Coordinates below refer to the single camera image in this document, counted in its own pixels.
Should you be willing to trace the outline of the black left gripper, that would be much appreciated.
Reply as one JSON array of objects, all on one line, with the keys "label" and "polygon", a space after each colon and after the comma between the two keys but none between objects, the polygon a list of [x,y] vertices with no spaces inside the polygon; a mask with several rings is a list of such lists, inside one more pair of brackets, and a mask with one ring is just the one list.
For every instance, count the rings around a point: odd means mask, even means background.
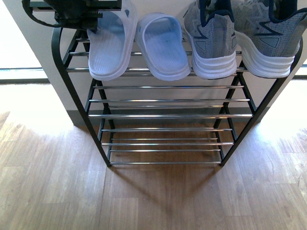
[{"label": "black left gripper", "polygon": [[[102,11],[119,11],[120,0],[43,0],[28,2],[28,16],[35,22],[53,28],[96,30]],[[41,21],[33,12],[54,12],[55,24]]]}]

